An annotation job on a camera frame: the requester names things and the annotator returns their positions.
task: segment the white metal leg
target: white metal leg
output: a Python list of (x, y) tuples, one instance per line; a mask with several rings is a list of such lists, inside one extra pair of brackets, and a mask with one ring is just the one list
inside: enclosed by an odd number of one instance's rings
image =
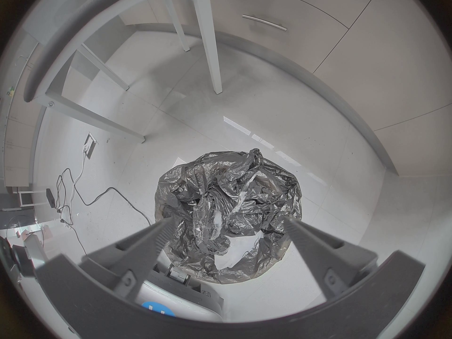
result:
[(82, 44), (77, 50), (82, 53), (91, 63), (103, 71), (112, 81), (124, 90), (129, 86), (120, 77), (113, 73), (85, 44)]
[(184, 30), (182, 29), (182, 25), (180, 24), (179, 18), (176, 13), (176, 9), (174, 8), (172, 0), (163, 0), (166, 5), (166, 9), (171, 17), (174, 28), (176, 29), (177, 35), (182, 44), (182, 48), (184, 51), (188, 52), (190, 50), (189, 43), (187, 42), (187, 38), (185, 37)]
[(195, 5), (196, 16), (198, 17), (202, 42), (206, 51), (207, 63), (209, 64), (213, 90), (215, 93), (219, 94), (223, 92), (223, 88), (220, 76), (220, 66), (218, 64), (217, 41), (215, 39), (210, 0), (193, 0), (193, 3)]
[(35, 100), (45, 107), (53, 108), (60, 113), (90, 124), (94, 127), (104, 129), (107, 132), (115, 133), (124, 138), (133, 139), (139, 143), (145, 141), (144, 136), (141, 134), (120, 126), (119, 124), (110, 121), (109, 119), (106, 119), (103, 116), (100, 116), (57, 93), (48, 91), (45, 95), (35, 98)]

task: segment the black trash bag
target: black trash bag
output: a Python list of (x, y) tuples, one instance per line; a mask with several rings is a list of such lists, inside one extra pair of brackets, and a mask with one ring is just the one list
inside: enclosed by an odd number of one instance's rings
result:
[[(155, 220), (178, 222), (165, 247), (175, 266), (200, 280), (238, 283), (262, 275), (284, 257), (291, 240), (282, 217), (301, 220), (301, 198), (295, 176), (263, 158), (257, 148), (211, 152), (160, 178)], [(216, 268), (214, 255), (227, 252), (229, 237), (253, 236), (259, 230), (263, 238), (236, 265)]]

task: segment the blue circle logo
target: blue circle logo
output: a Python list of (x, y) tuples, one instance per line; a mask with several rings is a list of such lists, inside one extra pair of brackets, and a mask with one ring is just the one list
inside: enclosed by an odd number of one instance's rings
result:
[(170, 308), (168, 308), (165, 305), (162, 305), (158, 302), (144, 302), (141, 306), (146, 309), (156, 311), (157, 313), (161, 313), (161, 314), (165, 314), (165, 315), (169, 315), (169, 316), (176, 316), (176, 315), (174, 315), (174, 313), (171, 311)]

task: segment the white cable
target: white cable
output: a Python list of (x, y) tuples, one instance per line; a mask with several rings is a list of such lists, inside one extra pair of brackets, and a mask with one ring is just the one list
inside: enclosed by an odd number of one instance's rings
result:
[(74, 184), (72, 185), (72, 194), (71, 194), (71, 199), (69, 200), (69, 215), (72, 215), (72, 199), (74, 198), (74, 193), (76, 192), (76, 183), (79, 180), (79, 178), (82, 177), (82, 173), (83, 173), (83, 168), (85, 166), (85, 147), (83, 147), (83, 151), (82, 151), (82, 171), (80, 172), (80, 174), (78, 175), (78, 177), (74, 180)]

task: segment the metal handle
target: metal handle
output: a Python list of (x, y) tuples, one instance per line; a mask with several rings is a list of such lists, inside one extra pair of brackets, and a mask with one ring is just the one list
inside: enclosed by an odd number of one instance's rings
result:
[(284, 26), (280, 26), (280, 25), (271, 23), (271, 22), (269, 22), (269, 21), (267, 21), (267, 20), (262, 20), (262, 19), (259, 19), (259, 18), (255, 18), (254, 16), (250, 16), (250, 15), (242, 15), (242, 18), (250, 19), (250, 20), (254, 20), (254, 21), (259, 21), (260, 23), (264, 23), (264, 24), (273, 26), (274, 28), (278, 28), (278, 29), (281, 29), (281, 30), (283, 30), (283, 31), (287, 31), (287, 28), (285, 28)]

